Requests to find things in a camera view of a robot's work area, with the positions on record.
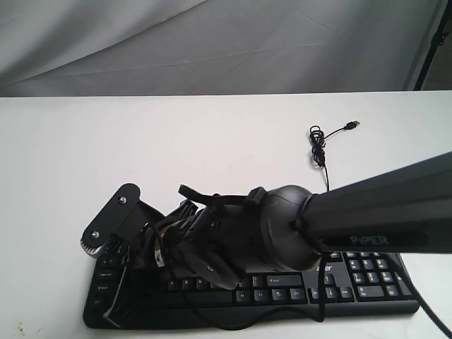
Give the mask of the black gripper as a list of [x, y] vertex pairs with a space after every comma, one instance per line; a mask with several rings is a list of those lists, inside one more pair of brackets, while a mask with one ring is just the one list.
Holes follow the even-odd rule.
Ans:
[[126, 219], [124, 270], [112, 305], [103, 318], [114, 327], [127, 327], [141, 305], [141, 288], [156, 290], [178, 278], [203, 278], [213, 285], [233, 290], [240, 281], [240, 268], [226, 249], [229, 226], [240, 214], [239, 206], [207, 206], [197, 213], [178, 208], [165, 218], [156, 218], [149, 206], [139, 206]]

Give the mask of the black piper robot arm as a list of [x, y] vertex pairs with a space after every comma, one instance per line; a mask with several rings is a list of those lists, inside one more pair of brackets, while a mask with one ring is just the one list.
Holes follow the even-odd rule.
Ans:
[[92, 328], [240, 330], [296, 316], [413, 313], [401, 255], [451, 252], [451, 154], [322, 194], [181, 186], [168, 215], [124, 184], [84, 231]]

